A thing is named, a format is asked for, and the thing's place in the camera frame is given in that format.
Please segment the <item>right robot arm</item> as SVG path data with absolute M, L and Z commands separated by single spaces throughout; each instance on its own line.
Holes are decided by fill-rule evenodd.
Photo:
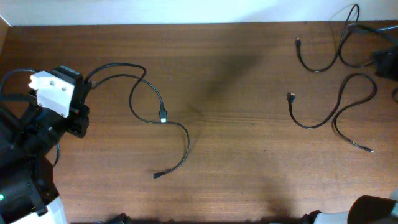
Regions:
M 372 58 L 377 66 L 376 74 L 383 78 L 397 80 L 397 47 L 374 52 Z M 350 210 L 340 213 L 313 211 L 304 215 L 304 224 L 371 224 L 397 223 L 397 190 L 389 198 L 363 195 Z

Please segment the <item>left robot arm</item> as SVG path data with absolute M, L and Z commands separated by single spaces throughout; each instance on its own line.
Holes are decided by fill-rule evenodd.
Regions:
M 86 134 L 91 84 L 57 78 L 30 87 L 28 95 L 10 97 L 28 102 L 21 118 L 1 107 L 1 223 L 66 223 L 46 155 L 65 133 Z

